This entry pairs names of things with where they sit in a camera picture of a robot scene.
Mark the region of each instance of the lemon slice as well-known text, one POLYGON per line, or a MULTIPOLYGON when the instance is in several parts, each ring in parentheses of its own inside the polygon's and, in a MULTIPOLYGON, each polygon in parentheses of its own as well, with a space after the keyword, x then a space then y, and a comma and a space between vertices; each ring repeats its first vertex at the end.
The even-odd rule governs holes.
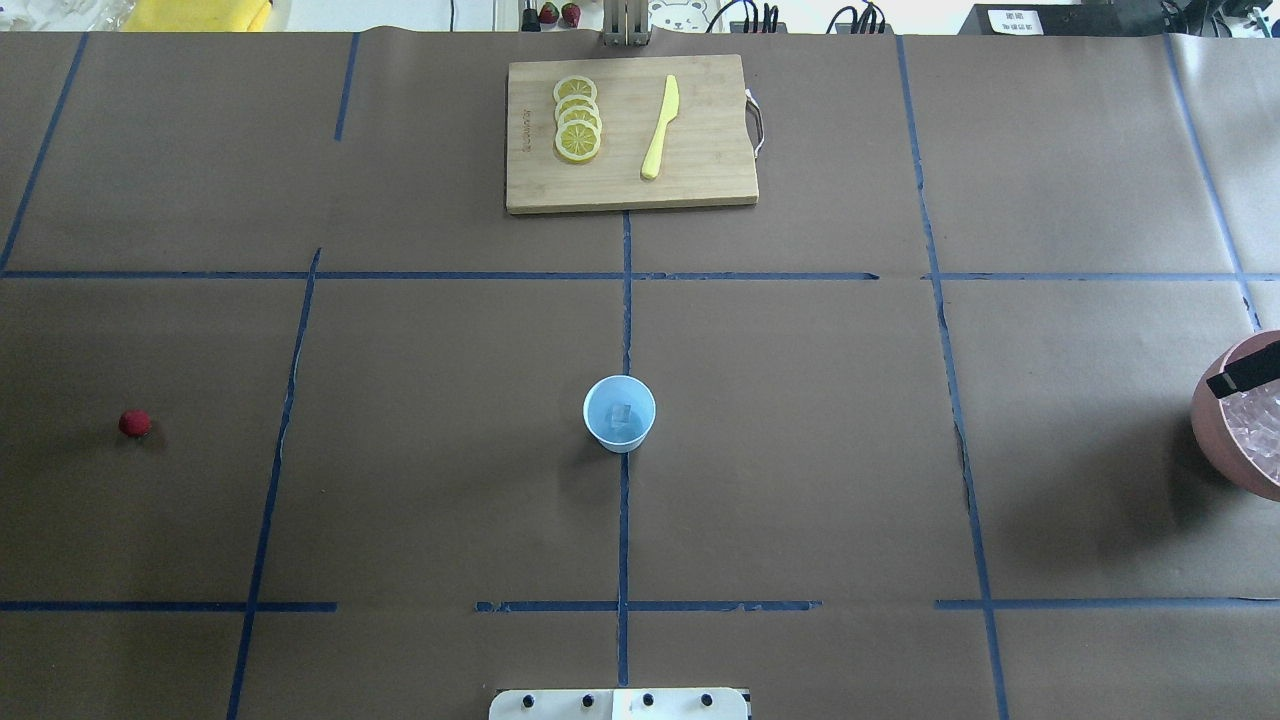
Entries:
POLYGON ((556 151, 570 163, 586 163, 600 151, 600 129, 586 120, 570 120, 556 129, 556 151))
POLYGON ((595 129, 604 129, 604 126, 600 124, 600 114, 588 105, 572 105, 566 108, 564 111, 561 113, 559 118, 556 119, 556 124, 563 126, 571 120, 585 120, 595 126, 595 129))
POLYGON ((561 97, 559 102, 556 104, 556 117, 559 118, 564 114, 564 110, 579 105, 590 108, 596 115, 600 114, 600 109, 595 106, 595 100, 591 100, 585 95, 566 95, 564 97, 561 97))
POLYGON ((595 100, 595 83, 591 78, 582 76, 568 76, 556 83, 556 90, 552 91, 552 99, 559 102, 561 100, 568 97, 570 95, 585 95, 591 100, 595 100))

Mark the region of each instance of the yellow cloth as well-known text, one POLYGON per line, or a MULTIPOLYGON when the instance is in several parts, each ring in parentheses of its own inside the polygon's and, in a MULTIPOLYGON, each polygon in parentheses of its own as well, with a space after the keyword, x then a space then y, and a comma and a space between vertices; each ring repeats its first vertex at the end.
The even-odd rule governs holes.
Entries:
POLYGON ((257 32, 268 0, 138 0, 125 32, 257 32))

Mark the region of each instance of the clear plastic wrap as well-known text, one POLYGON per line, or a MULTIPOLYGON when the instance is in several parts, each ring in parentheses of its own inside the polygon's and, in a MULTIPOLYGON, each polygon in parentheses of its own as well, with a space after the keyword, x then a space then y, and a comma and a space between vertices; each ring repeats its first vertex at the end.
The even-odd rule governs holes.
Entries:
POLYGON ((0 0, 0 32, 120 29, 134 0, 0 0))

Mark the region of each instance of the yellow knife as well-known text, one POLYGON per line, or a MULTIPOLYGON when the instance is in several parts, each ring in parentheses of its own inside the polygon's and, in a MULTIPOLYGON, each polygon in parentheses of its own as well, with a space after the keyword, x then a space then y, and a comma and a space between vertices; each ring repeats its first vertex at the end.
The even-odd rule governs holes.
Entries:
POLYGON ((653 131, 653 141, 640 165, 640 177, 653 179, 662 170, 662 145, 667 141, 667 123, 680 113, 680 86, 676 76, 667 76, 667 90, 662 94, 662 110, 658 113, 658 128, 653 131))

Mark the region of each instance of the cutting board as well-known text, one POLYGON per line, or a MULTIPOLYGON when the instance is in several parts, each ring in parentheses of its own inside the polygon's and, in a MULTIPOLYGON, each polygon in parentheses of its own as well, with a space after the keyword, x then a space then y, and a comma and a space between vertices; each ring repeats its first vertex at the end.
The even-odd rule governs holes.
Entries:
POLYGON ((571 213, 750 205, 759 200, 746 133, 739 55, 512 63, 507 79, 507 211, 571 213), (680 115, 667 128, 662 173, 640 163, 658 123, 667 76, 680 83, 680 115), (564 76, 595 82, 604 137, 589 163, 556 152, 552 90, 564 76))

